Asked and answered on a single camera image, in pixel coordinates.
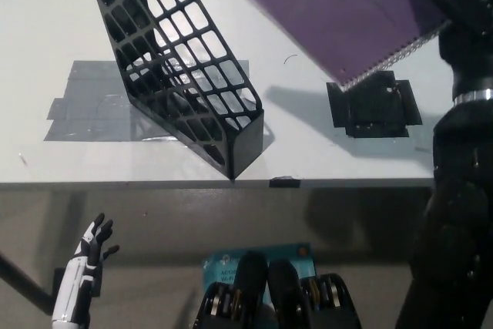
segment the metal ring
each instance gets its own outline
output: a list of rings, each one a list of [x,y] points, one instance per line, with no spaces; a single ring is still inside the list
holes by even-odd
[[[454,106],[458,106],[462,103],[475,102],[478,100],[490,100],[493,99],[493,89],[478,90],[475,92],[466,92],[460,94],[454,99]]]

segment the spiral binding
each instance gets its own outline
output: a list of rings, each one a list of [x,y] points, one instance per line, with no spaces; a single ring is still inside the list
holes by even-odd
[[[373,75],[375,72],[390,68],[395,63],[408,57],[412,53],[416,52],[424,44],[426,44],[430,40],[434,39],[436,36],[438,36],[438,34],[440,34],[440,32],[443,29],[445,29],[449,25],[450,25],[450,21],[448,21],[448,20],[443,21],[441,23],[441,25],[437,29],[435,29],[434,31],[429,32],[428,34],[421,36],[419,38],[416,38],[413,42],[411,42],[407,46],[403,47],[398,52],[395,52],[394,54],[392,54],[387,59],[380,61],[376,66],[372,67],[371,69],[368,69],[363,74],[345,82],[344,85],[341,86],[341,90],[343,92],[346,92],[347,90],[355,87],[357,84],[359,84],[360,82],[365,80],[368,76]]]

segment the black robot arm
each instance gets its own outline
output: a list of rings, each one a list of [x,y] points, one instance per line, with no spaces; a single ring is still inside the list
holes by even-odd
[[[411,258],[396,328],[480,328],[493,295],[491,0],[433,0],[449,18],[440,55],[454,107],[434,129],[435,192]]]

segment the robotic hand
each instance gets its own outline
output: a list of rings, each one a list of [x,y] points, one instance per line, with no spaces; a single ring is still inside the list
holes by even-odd
[[[110,247],[102,253],[102,244],[112,235],[113,221],[102,225],[101,213],[91,223],[67,264],[52,316],[53,329],[88,329],[89,307],[93,297],[99,296],[102,263],[119,250]]]

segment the robot finger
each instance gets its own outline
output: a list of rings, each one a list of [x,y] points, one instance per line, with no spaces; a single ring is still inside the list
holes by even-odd
[[[112,254],[115,254],[119,250],[120,250],[120,246],[118,246],[118,245],[108,248],[108,250],[102,254],[101,261],[106,260],[109,256],[111,256]]]
[[[112,226],[113,226],[113,220],[108,220],[108,222],[106,222],[101,227],[101,229],[99,229],[97,231],[96,242],[99,245],[102,245],[103,242],[105,242],[106,240],[108,240],[111,237],[111,235],[113,234]]]

